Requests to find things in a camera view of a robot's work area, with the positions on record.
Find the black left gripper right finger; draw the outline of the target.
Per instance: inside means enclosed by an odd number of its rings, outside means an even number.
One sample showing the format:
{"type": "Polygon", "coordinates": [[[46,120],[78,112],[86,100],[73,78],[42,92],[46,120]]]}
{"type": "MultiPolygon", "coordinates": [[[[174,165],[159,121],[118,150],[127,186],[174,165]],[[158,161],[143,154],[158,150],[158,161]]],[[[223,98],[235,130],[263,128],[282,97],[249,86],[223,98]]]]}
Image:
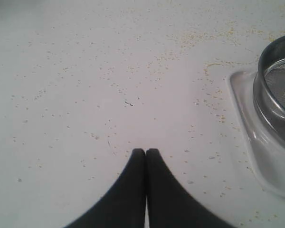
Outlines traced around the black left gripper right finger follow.
{"type": "Polygon", "coordinates": [[[158,149],[145,157],[145,187],[151,228],[231,228],[195,200],[176,180],[158,149]]]}

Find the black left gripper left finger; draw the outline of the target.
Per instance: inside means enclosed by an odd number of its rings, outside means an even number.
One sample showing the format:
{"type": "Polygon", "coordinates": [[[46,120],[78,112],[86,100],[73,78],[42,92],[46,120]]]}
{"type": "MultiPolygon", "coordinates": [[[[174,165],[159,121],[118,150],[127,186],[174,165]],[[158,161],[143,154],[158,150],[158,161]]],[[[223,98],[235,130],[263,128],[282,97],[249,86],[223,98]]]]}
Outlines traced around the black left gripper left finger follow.
{"type": "Polygon", "coordinates": [[[143,228],[145,223],[145,152],[134,149],[108,192],[68,228],[143,228]]]}

